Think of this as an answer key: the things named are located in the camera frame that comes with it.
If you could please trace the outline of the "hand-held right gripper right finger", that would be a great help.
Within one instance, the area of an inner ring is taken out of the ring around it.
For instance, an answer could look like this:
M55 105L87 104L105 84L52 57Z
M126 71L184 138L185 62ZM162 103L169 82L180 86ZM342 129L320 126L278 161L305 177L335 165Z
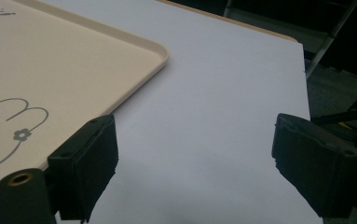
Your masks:
M347 218L357 209L357 147L316 124L280 114L271 155L280 173L319 217Z

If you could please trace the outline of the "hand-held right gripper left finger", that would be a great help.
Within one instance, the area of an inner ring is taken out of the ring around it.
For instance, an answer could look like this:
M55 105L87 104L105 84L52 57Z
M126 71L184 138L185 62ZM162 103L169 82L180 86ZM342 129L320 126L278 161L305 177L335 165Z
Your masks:
M63 220L88 221L118 163L115 117L92 119L48 156Z

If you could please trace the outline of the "beige tray with line drawing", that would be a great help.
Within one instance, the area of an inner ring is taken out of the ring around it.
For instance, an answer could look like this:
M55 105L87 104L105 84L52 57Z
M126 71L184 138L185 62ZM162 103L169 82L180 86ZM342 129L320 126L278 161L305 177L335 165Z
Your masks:
M159 71L154 41L38 0L0 0L0 180L47 157Z

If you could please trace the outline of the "white table sheet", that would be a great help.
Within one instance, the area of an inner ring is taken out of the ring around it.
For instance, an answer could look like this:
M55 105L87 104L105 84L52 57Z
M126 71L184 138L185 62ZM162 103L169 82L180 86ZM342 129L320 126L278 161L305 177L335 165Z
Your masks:
M323 224L271 156L309 116L302 46L158 0L46 0L163 44L115 113L119 162L89 224Z

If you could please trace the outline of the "grey metal stand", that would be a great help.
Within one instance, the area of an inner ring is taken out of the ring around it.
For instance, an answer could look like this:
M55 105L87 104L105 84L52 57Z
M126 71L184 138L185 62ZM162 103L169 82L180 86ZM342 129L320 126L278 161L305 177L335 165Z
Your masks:
M357 7L357 0L227 0L223 16L303 45L310 77Z

